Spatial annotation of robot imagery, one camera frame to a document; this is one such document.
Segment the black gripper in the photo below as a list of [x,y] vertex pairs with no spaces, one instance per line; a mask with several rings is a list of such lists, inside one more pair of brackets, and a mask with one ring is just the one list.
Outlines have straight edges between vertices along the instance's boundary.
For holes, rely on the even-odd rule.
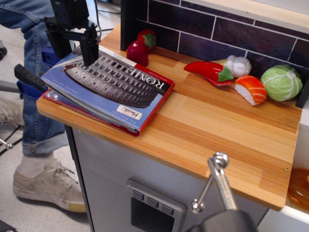
[[85,0],[52,0],[53,17],[43,19],[49,42],[61,60],[72,52],[70,40],[80,41],[85,66],[98,59],[97,25],[88,20]]

